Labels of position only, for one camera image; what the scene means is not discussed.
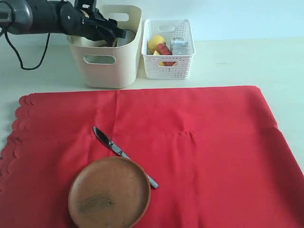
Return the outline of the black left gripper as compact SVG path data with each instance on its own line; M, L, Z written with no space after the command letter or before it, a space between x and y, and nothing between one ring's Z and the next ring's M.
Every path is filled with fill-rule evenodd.
M67 0L59 2L59 31L63 34L116 44L118 38L126 36L117 24L115 19L107 21L99 13L95 0L76 0L74 5Z

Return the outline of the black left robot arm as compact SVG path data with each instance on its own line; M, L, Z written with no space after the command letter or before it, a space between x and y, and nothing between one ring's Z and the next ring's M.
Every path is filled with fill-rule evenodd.
M0 26L14 35L57 33L113 43L126 32L106 19L95 0L2 0Z

